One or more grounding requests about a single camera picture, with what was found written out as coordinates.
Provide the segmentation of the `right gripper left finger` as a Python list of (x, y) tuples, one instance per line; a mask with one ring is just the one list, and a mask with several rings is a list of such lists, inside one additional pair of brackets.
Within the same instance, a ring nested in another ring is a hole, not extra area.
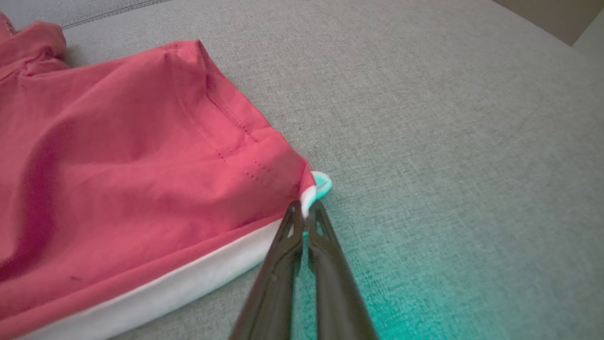
[(299, 201), (285, 211), (261, 269), (237, 318), (231, 340), (289, 340), (295, 277), (303, 252)]

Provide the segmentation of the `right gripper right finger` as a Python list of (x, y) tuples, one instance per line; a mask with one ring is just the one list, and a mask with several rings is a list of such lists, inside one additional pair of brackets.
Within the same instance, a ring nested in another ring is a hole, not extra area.
[(322, 202), (308, 216), (309, 268), (315, 275), (319, 340), (377, 340), (352, 271)]

